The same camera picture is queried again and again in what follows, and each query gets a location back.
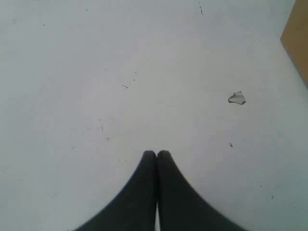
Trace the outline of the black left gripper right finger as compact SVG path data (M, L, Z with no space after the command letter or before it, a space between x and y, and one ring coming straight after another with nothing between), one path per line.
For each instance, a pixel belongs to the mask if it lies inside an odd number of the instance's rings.
M162 231L243 231L209 205L181 174L169 151L157 155Z

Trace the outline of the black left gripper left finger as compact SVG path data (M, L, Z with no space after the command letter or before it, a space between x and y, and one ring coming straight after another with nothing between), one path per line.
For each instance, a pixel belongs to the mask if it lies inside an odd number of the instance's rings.
M158 195L156 155L145 151L129 181L78 231L154 231Z

